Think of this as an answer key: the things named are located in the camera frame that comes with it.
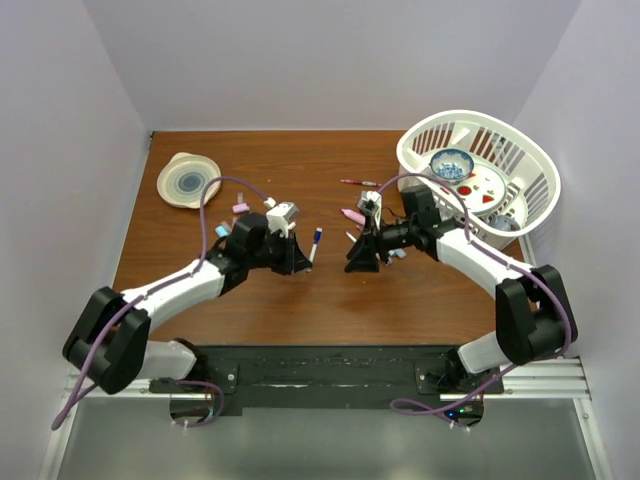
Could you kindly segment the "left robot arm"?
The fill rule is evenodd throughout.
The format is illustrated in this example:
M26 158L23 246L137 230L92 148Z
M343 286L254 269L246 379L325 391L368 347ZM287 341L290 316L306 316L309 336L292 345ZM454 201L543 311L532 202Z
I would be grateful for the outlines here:
M107 394L135 380L172 379L185 392L200 390L207 368L184 340L156 342L150 334L187 309L243 283L251 270L292 275L311 268L293 230L274 216L250 213L236 221L203 257L143 287L96 290L67 338L63 357Z

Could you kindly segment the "pink highlighter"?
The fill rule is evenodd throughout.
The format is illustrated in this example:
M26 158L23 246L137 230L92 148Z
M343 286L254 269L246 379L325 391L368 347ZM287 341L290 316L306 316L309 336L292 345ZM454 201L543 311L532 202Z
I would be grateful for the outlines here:
M351 220L352 222L356 223L357 225L360 226L364 226L366 219L365 216L362 215L359 212L356 212L352 209L348 209L348 208L342 208L341 209L341 213L349 220Z

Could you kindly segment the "light blue highlighter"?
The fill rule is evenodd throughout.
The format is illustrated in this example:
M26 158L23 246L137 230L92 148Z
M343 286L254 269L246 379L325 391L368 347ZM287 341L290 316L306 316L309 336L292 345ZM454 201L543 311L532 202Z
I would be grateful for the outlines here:
M396 257L396 258L399 258L399 259L404 259L407 256L406 252L403 249L390 250L389 253L393 257Z

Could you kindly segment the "dark blue white marker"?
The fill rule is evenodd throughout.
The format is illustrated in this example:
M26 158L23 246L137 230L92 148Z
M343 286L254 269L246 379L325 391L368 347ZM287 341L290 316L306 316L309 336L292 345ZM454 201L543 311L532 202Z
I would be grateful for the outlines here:
M314 260L315 260L315 257L316 257L316 254L317 254L317 250L318 250L318 246L319 246L320 240L322 238L322 234L323 234L323 229L321 227L317 227L315 229L315 232L314 232L313 243L312 243L311 250L310 250L310 253L309 253L309 260L310 260L311 263L313 263Z

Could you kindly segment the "red pen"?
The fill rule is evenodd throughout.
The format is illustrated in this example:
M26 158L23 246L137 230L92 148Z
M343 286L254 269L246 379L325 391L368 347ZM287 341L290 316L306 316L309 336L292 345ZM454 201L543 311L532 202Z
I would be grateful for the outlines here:
M372 188L379 188L380 186L382 186L382 184L379 182L367 181L367 180L341 179L340 182L347 185L357 185L357 186L372 187Z

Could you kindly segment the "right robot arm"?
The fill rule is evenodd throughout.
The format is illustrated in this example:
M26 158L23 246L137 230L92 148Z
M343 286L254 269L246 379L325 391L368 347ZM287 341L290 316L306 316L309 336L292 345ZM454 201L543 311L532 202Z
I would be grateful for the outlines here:
M403 217L387 224L381 194L362 192L357 207L364 224L345 270L376 272L390 251L413 247L458 270L494 299L494 330L447 353L443 390L469 392L489 370L547 359L576 341L577 325L557 269L517 261L467 232L460 221L442 219L426 186L406 188L401 198Z

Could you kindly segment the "light blue highlighter cap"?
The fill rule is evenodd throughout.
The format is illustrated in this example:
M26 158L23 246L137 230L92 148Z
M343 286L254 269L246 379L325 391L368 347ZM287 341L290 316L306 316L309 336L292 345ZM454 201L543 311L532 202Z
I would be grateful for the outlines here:
M224 237L227 237L229 235L229 230L226 229L223 225L217 226L215 228L215 232L220 238L224 238Z

